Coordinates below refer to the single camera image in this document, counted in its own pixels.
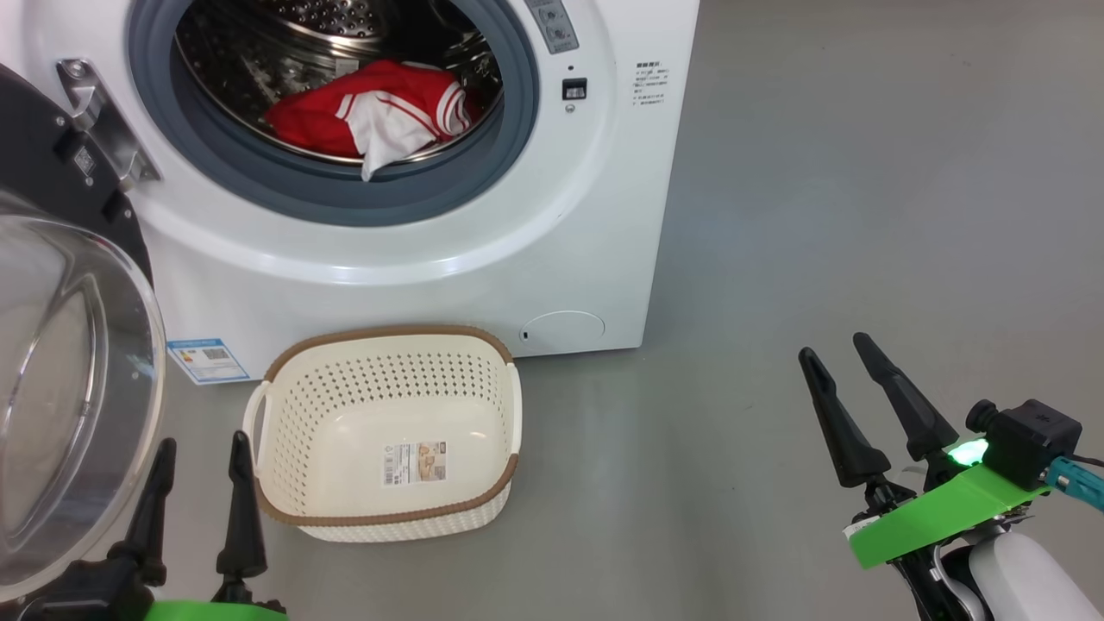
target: red and white garment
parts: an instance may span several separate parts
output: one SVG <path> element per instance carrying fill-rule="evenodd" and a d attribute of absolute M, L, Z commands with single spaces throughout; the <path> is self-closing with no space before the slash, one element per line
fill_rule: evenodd
<path fill-rule="evenodd" d="M 285 97 L 265 114 L 287 143 L 327 155 L 364 156 L 361 178 L 471 125 L 466 94 L 453 74 L 394 61 Z"/>

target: brown basket rim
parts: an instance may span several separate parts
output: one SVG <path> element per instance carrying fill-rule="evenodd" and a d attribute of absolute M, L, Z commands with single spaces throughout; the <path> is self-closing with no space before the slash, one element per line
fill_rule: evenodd
<path fill-rule="evenodd" d="M 360 330 L 349 330 L 343 333 L 335 333 L 328 335 L 316 336 L 308 338 L 306 340 L 299 341 L 283 354 L 276 357 L 272 366 L 268 367 L 268 371 L 265 372 L 264 380 L 272 382 L 276 376 L 279 373 L 280 369 L 295 356 L 306 351 L 307 349 L 319 347 L 322 345 L 331 345 L 335 343 L 343 343 L 347 340 L 363 340 L 369 338 L 380 338 L 389 336 L 432 336 L 432 335 L 450 335 L 450 336 L 471 336 L 479 338 L 481 340 L 490 344 L 500 356 L 502 356 L 502 361 L 507 365 L 513 362 L 513 357 L 510 356 L 510 350 L 502 345 L 502 341 L 495 337 L 495 335 L 481 330 L 479 328 L 474 328 L 470 326 L 392 326 L 383 328 L 365 328 Z M 253 430 L 247 430 L 246 433 L 252 433 Z M 518 453 L 511 453 L 510 457 L 506 462 L 506 469 L 502 470 L 502 474 L 499 475 L 498 481 L 495 485 L 487 490 L 482 494 L 471 498 L 469 501 L 463 501 L 459 503 L 452 503 L 448 505 L 442 505 L 438 507 L 431 507 L 427 509 L 408 511 L 402 513 L 390 513 L 381 515 L 362 515 L 362 516 L 344 516 L 344 517 L 322 517 L 322 516 L 302 516 L 302 515 L 291 515 L 285 513 L 272 502 L 268 501 L 268 496 L 265 495 L 264 486 L 261 484 L 261 478 L 256 477 L 256 488 L 257 492 L 257 504 L 264 509 L 269 517 L 276 522 L 284 524 L 290 524 L 293 526 L 321 526 L 321 527 L 355 527 L 355 526 L 382 526 L 385 524 L 400 524 L 403 522 L 414 522 L 418 519 L 429 519 L 434 517 L 444 517 L 446 515 L 453 515 L 457 513 L 463 513 L 477 507 L 480 507 L 495 496 L 502 493 L 502 490 L 510 483 L 513 478 L 513 472 L 518 469 Z"/>

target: washing machine door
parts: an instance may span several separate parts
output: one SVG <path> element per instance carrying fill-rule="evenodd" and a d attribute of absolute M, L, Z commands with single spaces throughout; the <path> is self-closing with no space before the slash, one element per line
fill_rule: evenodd
<path fill-rule="evenodd" d="M 81 123 L 0 66 L 0 602 L 103 537 L 157 433 L 164 334 L 146 249 Z"/>

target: blue and white sticker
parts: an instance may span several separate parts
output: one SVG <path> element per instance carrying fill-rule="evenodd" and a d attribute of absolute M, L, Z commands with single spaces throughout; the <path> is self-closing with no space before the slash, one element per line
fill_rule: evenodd
<path fill-rule="evenodd" d="M 221 338 L 170 340 L 169 352 L 195 383 L 220 383 L 250 379 Z"/>

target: metal hinge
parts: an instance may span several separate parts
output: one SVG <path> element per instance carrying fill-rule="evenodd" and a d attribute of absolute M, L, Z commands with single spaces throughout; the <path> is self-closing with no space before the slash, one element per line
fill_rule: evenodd
<path fill-rule="evenodd" d="M 62 90 L 73 105 L 73 127 L 87 134 L 107 156 L 119 178 L 119 189 L 134 189 L 161 175 L 100 82 L 92 63 L 83 59 L 57 62 Z"/>

